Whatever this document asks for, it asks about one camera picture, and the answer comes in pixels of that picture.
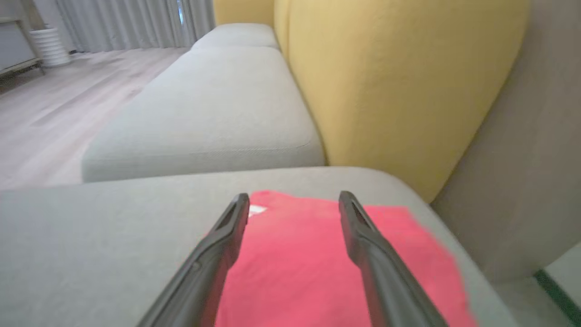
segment yellow backrest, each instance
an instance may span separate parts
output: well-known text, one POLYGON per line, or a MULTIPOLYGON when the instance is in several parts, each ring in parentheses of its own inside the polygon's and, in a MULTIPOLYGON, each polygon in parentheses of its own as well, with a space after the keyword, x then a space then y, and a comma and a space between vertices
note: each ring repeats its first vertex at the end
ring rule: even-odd
POLYGON ((259 23, 274 26, 273 0, 214 0, 216 25, 259 23))
POLYGON ((432 201, 511 69, 528 0, 290 4, 288 61, 328 163, 383 170, 432 201))
POLYGON ((283 56, 288 59, 289 8, 291 0, 274 0, 274 31, 283 56))

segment white vase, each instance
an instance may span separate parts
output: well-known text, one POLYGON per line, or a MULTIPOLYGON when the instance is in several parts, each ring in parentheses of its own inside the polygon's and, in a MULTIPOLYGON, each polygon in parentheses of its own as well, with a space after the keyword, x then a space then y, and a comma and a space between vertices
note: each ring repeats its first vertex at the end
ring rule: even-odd
POLYGON ((58 67, 68 65, 71 62, 69 52, 60 42, 57 29, 30 31, 38 50, 42 55, 44 67, 58 67))

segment red t-shirt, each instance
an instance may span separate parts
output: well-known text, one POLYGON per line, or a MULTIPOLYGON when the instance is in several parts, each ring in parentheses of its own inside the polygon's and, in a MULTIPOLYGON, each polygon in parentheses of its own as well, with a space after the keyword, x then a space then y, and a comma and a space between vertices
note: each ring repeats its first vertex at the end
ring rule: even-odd
MULTIPOLYGON (((220 300, 218 327, 371 326, 361 273, 347 256, 337 202, 252 194, 220 300)), ((454 258, 405 207, 365 206, 451 327, 476 326, 454 258)))

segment white curtain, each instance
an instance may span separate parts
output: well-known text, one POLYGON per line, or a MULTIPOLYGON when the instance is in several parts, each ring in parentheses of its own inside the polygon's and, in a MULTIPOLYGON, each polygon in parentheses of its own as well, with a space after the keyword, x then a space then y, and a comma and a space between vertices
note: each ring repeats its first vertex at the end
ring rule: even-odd
POLYGON ((57 0, 78 51, 191 47, 214 27, 212 0, 57 0))

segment laminate flooring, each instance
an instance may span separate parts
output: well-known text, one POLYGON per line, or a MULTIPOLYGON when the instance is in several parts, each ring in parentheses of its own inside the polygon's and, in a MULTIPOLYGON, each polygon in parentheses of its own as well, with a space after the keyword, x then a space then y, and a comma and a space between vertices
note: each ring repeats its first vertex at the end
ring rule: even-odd
POLYGON ((0 80, 0 190, 80 184, 88 144, 189 50, 75 54, 68 66, 0 80))

